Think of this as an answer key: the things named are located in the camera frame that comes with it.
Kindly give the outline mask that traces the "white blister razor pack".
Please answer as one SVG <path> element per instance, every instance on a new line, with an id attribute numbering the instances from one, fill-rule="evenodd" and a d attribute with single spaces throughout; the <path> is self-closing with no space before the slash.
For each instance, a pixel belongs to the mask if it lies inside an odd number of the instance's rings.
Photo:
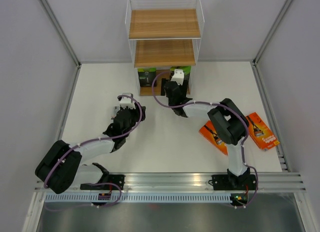
<path id="1" fill-rule="evenodd" d="M 112 109 L 111 120 L 114 120 L 118 111 L 120 110 L 120 106 L 114 106 Z"/>

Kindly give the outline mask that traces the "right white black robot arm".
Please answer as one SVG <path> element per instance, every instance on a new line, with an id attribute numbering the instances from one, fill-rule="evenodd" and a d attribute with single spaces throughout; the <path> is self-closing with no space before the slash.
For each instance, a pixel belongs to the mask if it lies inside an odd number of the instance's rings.
<path id="1" fill-rule="evenodd" d="M 244 141 L 249 135 L 249 122 L 244 114 L 229 98 L 216 104 L 188 98 L 186 88 L 176 81 L 167 80 L 163 90 L 168 98 L 166 106 L 176 115 L 210 120 L 216 134 L 226 144 L 228 183 L 233 189 L 242 188 L 250 175 L 250 168 L 245 165 L 244 155 Z"/>

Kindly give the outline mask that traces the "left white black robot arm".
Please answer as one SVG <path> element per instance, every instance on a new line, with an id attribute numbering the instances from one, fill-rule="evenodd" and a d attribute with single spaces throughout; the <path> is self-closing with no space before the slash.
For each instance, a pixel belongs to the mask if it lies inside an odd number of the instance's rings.
<path id="1" fill-rule="evenodd" d="M 118 151 L 133 128 L 146 118 L 146 107 L 120 108 L 107 130 L 97 139 L 71 145 L 56 141 L 39 165 L 35 175 L 46 188 L 61 194 L 70 186 L 82 190 L 110 190 L 115 181 L 110 172 L 97 162 L 87 161 L 103 154 Z"/>

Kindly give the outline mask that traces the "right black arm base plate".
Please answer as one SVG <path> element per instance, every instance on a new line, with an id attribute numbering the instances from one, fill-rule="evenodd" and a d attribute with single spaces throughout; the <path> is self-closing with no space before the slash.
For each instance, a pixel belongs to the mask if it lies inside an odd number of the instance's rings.
<path id="1" fill-rule="evenodd" d="M 214 174 L 208 184 L 215 191 L 247 191 L 256 189 L 257 179 L 253 174 L 243 175 L 240 178 L 228 174 Z"/>

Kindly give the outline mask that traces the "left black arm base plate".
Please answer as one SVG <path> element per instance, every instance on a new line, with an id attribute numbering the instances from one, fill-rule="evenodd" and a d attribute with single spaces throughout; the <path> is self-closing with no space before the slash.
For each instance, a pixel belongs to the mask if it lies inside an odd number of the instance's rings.
<path id="1" fill-rule="evenodd" d="M 84 183 L 80 185 L 81 190 L 123 190 L 125 184 L 124 174 L 103 175 L 95 184 Z"/>

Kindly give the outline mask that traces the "black green razor box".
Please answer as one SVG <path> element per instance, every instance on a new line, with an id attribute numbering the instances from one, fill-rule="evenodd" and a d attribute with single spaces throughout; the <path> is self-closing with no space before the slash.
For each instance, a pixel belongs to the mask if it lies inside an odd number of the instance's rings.
<path id="1" fill-rule="evenodd" d="M 157 75 L 156 68 L 138 68 L 138 79 L 141 87 L 150 87 Z"/>
<path id="2" fill-rule="evenodd" d="M 173 76 L 175 75 L 175 70 L 182 70 L 183 71 L 183 83 L 178 84 L 180 87 L 185 86 L 187 90 L 187 94 L 190 94 L 190 75 L 191 75 L 191 66 L 175 66 L 175 67 L 170 67 L 170 76 L 169 80 L 173 80 Z"/>

